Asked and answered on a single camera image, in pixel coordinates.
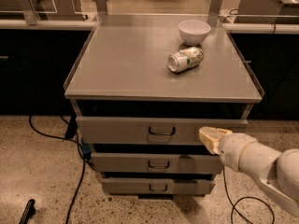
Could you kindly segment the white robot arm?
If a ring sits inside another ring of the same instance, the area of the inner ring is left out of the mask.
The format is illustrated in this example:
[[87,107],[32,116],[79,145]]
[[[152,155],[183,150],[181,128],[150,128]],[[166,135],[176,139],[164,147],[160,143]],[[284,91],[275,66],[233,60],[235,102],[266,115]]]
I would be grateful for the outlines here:
[[252,178],[281,209],[299,217],[299,149],[284,152],[261,144],[245,133],[202,127],[199,139],[224,166]]

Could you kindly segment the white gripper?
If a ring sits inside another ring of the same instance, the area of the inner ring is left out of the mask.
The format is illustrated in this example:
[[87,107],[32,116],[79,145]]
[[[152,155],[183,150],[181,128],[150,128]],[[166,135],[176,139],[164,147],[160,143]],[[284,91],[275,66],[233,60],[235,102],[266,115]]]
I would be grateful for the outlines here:
[[244,133],[231,132],[231,130],[221,128],[202,127],[199,129],[199,138],[212,155],[220,154],[221,162],[225,166],[239,172],[242,153],[249,144],[255,143],[257,139]]

